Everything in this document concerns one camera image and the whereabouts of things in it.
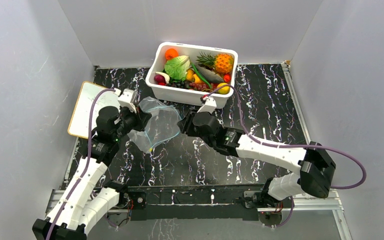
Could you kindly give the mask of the toy yellow pepper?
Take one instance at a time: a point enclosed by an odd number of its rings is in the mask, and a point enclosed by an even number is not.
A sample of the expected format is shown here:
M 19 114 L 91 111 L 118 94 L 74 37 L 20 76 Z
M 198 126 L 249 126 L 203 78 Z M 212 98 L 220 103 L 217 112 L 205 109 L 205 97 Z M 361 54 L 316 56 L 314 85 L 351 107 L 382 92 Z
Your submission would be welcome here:
M 188 69 L 186 72 L 186 80 L 190 81 L 191 83 L 204 83 L 195 73 L 193 69 Z

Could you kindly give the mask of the toy green cabbage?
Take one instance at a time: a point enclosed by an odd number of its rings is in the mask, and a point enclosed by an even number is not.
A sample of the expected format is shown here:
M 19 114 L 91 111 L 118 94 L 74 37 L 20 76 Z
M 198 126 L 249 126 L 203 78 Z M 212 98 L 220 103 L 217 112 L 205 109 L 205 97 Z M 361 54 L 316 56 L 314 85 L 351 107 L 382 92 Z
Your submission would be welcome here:
M 187 71 L 190 68 L 190 57 L 181 55 L 168 60 L 164 65 L 164 71 L 174 80 L 186 80 Z

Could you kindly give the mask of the clear zip top bag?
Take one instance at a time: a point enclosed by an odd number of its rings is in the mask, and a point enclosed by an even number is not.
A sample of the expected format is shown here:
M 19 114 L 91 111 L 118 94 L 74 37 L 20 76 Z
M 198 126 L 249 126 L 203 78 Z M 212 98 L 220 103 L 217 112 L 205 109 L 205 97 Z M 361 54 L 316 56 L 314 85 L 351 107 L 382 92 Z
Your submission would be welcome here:
M 151 114 L 142 131 L 132 130 L 127 136 L 144 153 L 150 153 L 158 145 L 176 137 L 180 133 L 178 122 L 182 119 L 178 110 L 158 99 L 146 97 L 139 108 Z

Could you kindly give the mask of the toy green bean pod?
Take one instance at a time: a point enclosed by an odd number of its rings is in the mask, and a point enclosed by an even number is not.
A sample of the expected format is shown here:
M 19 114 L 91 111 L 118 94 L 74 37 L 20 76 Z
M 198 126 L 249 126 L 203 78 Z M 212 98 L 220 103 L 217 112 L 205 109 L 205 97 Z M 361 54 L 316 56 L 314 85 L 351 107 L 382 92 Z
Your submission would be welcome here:
M 197 67 L 193 62 L 190 63 L 193 70 L 195 71 L 195 74 L 210 88 L 212 89 L 212 85 L 204 78 L 204 76 L 198 71 Z

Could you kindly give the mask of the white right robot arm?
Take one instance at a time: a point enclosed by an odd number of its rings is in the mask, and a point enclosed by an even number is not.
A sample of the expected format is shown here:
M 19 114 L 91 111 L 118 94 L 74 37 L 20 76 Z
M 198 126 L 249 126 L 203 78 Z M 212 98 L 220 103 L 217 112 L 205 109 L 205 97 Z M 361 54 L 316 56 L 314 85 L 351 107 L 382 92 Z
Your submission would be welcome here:
M 201 138 L 224 156 L 249 158 L 289 170 L 282 177 L 268 178 L 260 192 L 243 193 L 236 199 L 245 208 L 275 207 L 286 198 L 308 194 L 319 199 L 329 196 L 336 164 L 317 142 L 293 147 L 247 135 L 243 130 L 226 127 L 208 112 L 190 110 L 177 123 L 180 132 Z

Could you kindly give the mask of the toy yellow lemon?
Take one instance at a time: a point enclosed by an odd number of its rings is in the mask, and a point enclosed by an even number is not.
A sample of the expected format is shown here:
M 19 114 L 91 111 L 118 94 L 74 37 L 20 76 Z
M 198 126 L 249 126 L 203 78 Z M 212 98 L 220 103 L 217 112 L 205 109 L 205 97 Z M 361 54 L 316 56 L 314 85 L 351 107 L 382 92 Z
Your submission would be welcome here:
M 223 82 L 217 85 L 216 90 L 218 94 L 226 95 L 230 92 L 230 87 L 228 83 Z

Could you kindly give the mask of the toy pineapple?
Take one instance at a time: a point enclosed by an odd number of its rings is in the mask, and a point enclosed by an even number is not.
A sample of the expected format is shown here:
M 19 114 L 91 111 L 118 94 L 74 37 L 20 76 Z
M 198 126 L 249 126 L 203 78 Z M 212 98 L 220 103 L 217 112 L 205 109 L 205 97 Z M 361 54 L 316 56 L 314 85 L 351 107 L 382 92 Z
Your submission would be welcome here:
M 201 52 L 197 56 L 197 62 L 223 75 L 231 73 L 234 67 L 234 58 L 226 53 L 213 55 Z

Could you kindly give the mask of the toy purple onion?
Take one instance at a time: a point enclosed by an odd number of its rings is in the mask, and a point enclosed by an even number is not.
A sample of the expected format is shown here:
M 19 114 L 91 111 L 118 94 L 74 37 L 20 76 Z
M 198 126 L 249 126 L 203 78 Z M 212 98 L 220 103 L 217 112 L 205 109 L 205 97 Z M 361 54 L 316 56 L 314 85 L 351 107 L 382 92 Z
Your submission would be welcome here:
M 170 83 L 170 76 L 164 72 L 156 72 L 154 76 L 154 81 L 158 85 L 167 85 Z

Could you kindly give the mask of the toy red grapes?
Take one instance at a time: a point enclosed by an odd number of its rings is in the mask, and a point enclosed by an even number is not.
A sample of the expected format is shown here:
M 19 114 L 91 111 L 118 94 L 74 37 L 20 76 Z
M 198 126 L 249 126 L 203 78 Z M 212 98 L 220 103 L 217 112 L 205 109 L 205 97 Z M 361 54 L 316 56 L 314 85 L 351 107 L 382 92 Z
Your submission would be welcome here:
M 194 91 L 200 91 L 200 92 L 208 92 L 211 88 L 205 83 L 191 82 L 188 85 L 188 89 L 192 89 Z

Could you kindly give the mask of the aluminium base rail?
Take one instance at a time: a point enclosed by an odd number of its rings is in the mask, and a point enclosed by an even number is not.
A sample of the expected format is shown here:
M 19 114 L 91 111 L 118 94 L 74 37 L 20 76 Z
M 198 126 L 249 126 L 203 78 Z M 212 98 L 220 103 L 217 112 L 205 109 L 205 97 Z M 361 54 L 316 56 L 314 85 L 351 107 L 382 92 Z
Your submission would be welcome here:
M 133 201 L 134 220 L 145 219 L 221 219 L 250 218 L 252 209 L 258 212 L 339 211 L 343 210 L 338 193 L 332 190 L 327 198 L 297 194 L 279 203 L 263 202 L 263 187 L 259 184 L 130 186 L 122 194 Z

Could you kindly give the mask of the white board wooden frame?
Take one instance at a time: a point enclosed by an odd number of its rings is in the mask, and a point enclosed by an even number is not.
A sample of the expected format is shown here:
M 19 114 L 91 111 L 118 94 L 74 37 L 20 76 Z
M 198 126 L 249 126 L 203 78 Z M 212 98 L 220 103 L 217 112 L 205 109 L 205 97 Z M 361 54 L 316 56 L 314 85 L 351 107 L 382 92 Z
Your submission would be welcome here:
M 71 136 L 87 139 L 89 135 L 89 126 L 94 129 L 96 124 L 96 118 L 99 115 L 99 110 L 107 106 L 120 107 L 118 97 L 121 94 L 121 90 L 106 91 L 98 97 L 98 94 L 104 90 L 105 87 L 97 85 L 95 83 L 85 81 L 82 83 L 80 92 L 77 97 L 77 101 L 68 125 L 67 132 Z M 98 97 L 92 114 L 92 124 L 89 124 L 91 107 L 95 98 Z

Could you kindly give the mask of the toy red tomato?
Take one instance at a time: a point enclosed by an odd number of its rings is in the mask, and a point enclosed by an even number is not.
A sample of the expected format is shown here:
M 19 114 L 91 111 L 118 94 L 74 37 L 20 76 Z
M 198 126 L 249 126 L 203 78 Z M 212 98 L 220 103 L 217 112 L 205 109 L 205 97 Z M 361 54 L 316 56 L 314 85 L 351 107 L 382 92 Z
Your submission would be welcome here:
M 223 76 L 223 80 L 224 80 L 225 83 L 230 84 L 231 79 L 232 79 L 232 78 L 231 78 L 231 75 L 230 75 L 230 74 L 225 74 L 225 75 Z

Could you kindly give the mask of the toy orange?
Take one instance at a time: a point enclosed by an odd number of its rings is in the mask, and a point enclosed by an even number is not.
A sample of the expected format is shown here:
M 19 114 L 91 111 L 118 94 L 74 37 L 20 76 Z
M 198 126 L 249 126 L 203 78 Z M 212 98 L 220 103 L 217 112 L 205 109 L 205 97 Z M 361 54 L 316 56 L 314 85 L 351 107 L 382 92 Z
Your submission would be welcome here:
M 167 61 L 172 60 L 172 59 L 174 59 L 174 58 L 176 58 L 176 57 L 178 57 L 178 56 L 179 56 L 179 53 L 178 53 L 178 51 L 177 51 L 176 49 L 174 49 L 174 48 L 169 48 L 169 49 L 166 50 L 165 53 L 164 53 L 164 57 L 165 57 L 165 59 L 166 59 Z

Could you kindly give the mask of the white plastic food bin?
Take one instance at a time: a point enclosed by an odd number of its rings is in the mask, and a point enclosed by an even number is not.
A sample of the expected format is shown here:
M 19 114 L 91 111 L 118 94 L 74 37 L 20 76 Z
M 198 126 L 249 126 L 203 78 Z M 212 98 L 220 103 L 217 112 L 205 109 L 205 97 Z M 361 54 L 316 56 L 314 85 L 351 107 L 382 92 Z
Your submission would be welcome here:
M 201 105 L 211 94 L 216 107 L 225 107 L 235 85 L 238 54 L 234 50 L 163 42 L 145 78 L 159 100 Z

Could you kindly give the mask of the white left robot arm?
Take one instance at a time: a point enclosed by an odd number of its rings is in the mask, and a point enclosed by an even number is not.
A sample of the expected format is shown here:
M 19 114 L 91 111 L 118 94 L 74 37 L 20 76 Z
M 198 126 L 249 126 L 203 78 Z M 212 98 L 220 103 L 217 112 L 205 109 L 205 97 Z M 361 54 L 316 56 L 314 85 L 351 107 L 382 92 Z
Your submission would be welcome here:
M 131 131 L 143 131 L 152 115 L 135 107 L 106 106 L 98 111 L 87 149 L 61 198 L 45 219 L 36 219 L 32 231 L 38 240 L 85 240 L 97 222 L 113 207 L 129 203 L 127 186 L 111 180 L 91 199 L 93 190 L 120 149 L 119 140 Z

